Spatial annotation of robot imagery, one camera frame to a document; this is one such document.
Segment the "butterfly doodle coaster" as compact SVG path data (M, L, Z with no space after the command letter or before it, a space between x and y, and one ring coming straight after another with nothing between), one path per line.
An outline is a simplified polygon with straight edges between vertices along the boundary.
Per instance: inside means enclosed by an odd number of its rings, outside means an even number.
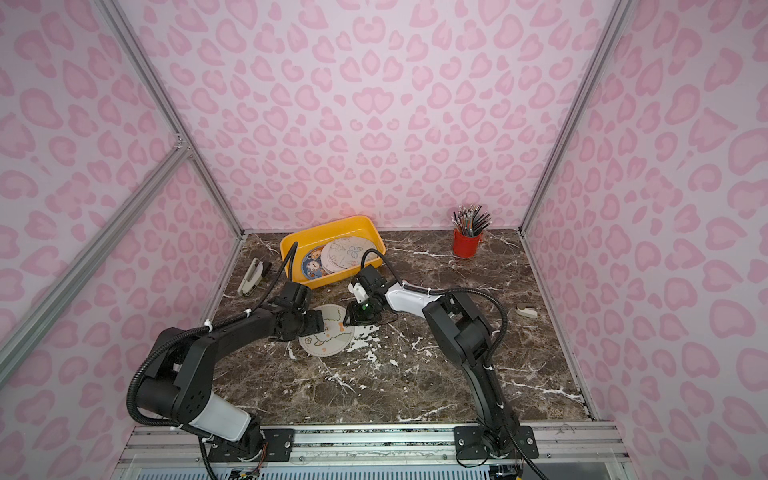
M320 260L327 272L338 273L359 266L363 254L374 247L375 244L364 237L342 237L322 247Z

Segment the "white sheep coaster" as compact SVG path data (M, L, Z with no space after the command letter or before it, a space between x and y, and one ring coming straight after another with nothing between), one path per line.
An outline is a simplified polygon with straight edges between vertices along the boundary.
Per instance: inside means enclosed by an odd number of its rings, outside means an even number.
M324 330L299 338L299 344L306 353L315 357L329 357L341 353L352 342L355 327L344 324L346 309L336 304L318 308L322 314Z

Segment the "blue cartoon coaster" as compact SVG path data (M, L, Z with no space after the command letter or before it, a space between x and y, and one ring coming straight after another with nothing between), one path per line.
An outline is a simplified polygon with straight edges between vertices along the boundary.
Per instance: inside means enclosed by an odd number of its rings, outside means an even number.
M329 274L322 262L323 249L323 246L315 247L303 257L301 271L307 280L322 278Z

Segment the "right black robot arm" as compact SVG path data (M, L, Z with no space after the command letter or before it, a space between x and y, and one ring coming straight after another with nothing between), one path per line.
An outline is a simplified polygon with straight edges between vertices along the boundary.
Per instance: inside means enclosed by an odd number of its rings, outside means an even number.
M385 311L424 319L440 351L468 382L484 450L492 458L532 463L536 456L520 438L519 415L505 399L494 368L494 354L509 327L507 310L497 298L475 288L408 283L374 248L363 253L348 290L355 300L347 307L346 324L372 325Z

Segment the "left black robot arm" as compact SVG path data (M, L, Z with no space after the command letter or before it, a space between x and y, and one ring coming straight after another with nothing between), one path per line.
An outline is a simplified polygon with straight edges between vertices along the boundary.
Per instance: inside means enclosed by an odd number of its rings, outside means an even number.
M219 361L256 341L290 342L323 330L322 314L309 307L311 289L286 275L278 293L273 279L256 305L218 322L161 332L126 393L129 416L144 426L174 427L200 445L225 448L239 458L266 456L257 416L214 392Z

